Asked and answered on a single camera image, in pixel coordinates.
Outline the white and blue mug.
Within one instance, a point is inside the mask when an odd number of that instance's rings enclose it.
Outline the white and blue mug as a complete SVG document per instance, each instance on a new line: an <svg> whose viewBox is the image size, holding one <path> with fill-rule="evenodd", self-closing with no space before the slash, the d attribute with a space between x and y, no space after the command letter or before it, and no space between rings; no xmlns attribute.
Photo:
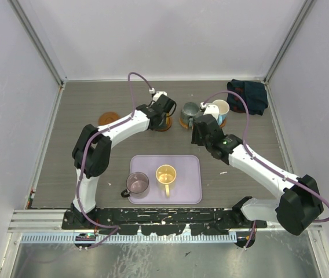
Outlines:
<svg viewBox="0 0 329 278"><path fill-rule="evenodd" d="M221 126L230 110L229 104L225 100L214 100L212 104L216 105L219 109L217 122Z"/></svg>

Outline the lilac plastic tray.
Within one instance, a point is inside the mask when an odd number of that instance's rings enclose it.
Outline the lilac plastic tray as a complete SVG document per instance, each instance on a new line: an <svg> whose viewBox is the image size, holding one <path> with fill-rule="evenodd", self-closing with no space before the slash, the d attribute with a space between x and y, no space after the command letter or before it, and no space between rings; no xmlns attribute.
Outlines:
<svg viewBox="0 0 329 278"><path fill-rule="evenodd" d="M169 197L155 177L157 168L164 164L173 166L177 172ZM130 173L134 172L144 173L149 178L149 186L143 197L128 197L133 204L198 204L202 199L200 163L196 156L137 155L130 162Z"/></svg>

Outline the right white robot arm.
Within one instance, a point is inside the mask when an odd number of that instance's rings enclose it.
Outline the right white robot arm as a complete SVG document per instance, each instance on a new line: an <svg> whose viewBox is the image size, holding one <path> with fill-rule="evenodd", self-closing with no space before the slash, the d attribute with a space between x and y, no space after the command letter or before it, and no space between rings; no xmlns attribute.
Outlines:
<svg viewBox="0 0 329 278"><path fill-rule="evenodd" d="M236 226L246 228L253 221L277 222L298 236L324 211L314 178L298 177L264 159L241 138L224 134L212 115L195 120L191 142L204 146L213 158L246 173L275 197L274 200L248 198L233 214Z"/></svg>

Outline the large woven rattan coaster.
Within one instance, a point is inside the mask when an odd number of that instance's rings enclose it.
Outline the large woven rattan coaster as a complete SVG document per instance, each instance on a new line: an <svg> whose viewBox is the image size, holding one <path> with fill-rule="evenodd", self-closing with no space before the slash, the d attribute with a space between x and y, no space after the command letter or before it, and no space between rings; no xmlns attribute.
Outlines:
<svg viewBox="0 0 329 278"><path fill-rule="evenodd" d="M185 129L192 129L194 124L194 118L180 118L180 125Z"/></svg>

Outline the purple transparent mug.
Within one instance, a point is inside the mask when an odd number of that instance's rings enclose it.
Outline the purple transparent mug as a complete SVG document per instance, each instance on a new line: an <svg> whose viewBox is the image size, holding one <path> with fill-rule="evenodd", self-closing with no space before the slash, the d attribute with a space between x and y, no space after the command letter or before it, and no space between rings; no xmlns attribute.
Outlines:
<svg viewBox="0 0 329 278"><path fill-rule="evenodd" d="M123 198L143 198L149 192L149 178L142 172L131 173L126 180L126 189L120 195Z"/></svg>

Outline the dark blue folded cloth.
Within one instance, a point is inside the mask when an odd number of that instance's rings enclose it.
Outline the dark blue folded cloth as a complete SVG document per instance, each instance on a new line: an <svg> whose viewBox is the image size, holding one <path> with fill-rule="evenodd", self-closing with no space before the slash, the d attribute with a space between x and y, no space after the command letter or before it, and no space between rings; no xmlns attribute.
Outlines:
<svg viewBox="0 0 329 278"><path fill-rule="evenodd" d="M228 91L237 93L244 100L250 115L262 116L268 107L267 92L262 83L233 79L227 83L226 88ZM242 102L233 94L228 95L227 103L233 112L246 112Z"/></svg>

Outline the grey metallic mug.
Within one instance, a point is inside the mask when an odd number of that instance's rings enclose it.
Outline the grey metallic mug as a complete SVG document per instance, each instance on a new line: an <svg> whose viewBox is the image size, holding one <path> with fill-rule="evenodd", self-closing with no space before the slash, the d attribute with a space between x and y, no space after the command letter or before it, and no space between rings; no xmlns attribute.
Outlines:
<svg viewBox="0 0 329 278"><path fill-rule="evenodd" d="M196 103L187 102L181 109L180 118L194 118L200 116L200 108Z"/></svg>

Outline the dark wooden coaster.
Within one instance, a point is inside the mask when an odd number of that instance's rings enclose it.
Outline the dark wooden coaster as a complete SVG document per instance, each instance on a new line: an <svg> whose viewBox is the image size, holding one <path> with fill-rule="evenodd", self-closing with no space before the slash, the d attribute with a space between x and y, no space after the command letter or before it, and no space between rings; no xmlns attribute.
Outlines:
<svg viewBox="0 0 329 278"><path fill-rule="evenodd" d="M226 118L218 118L219 127L223 128L226 125Z"/></svg>
<svg viewBox="0 0 329 278"><path fill-rule="evenodd" d="M160 123L160 125L158 126L158 128L156 128L155 130L159 132L167 131L169 128L171 128L172 122L173 121L171 116L165 117Z"/></svg>
<svg viewBox="0 0 329 278"><path fill-rule="evenodd" d="M99 117L98 125L99 126L105 126L105 125L113 123L113 122L115 122L119 119L120 119L120 115L117 114L116 112L112 112L112 111L105 112Z"/></svg>

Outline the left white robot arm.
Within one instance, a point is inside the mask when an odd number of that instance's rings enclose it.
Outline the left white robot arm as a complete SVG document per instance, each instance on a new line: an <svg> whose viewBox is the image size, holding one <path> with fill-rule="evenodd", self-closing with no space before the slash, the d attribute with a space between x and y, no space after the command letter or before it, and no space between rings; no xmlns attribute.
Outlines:
<svg viewBox="0 0 329 278"><path fill-rule="evenodd" d="M77 182L71 211L77 226L90 229L96 224L98 179L108 168L112 148L137 133L163 129L176 107L176 102L165 92L159 92L154 94L149 104L139 105L113 123L83 128L72 151Z"/></svg>

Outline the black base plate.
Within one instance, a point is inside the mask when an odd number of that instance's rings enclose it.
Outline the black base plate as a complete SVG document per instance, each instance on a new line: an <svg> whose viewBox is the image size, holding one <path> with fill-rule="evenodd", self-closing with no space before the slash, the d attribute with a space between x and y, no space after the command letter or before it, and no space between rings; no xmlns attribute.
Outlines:
<svg viewBox="0 0 329 278"><path fill-rule="evenodd" d="M227 235L232 229L256 231L266 228L265 221L253 223L236 210L227 208L95 208L87 214L94 223L68 209L63 216L63 230L94 229L100 234L118 226L120 235L180 235L186 228L192 236Z"/></svg>

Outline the cream mug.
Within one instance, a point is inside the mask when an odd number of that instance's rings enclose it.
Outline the cream mug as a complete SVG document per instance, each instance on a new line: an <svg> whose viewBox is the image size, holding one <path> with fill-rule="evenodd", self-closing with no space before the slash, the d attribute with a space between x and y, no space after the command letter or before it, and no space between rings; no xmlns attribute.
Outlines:
<svg viewBox="0 0 329 278"><path fill-rule="evenodd" d="M158 187L164 192L165 196L169 198L170 190L177 179L176 169L169 164L161 165L157 168L155 177Z"/></svg>

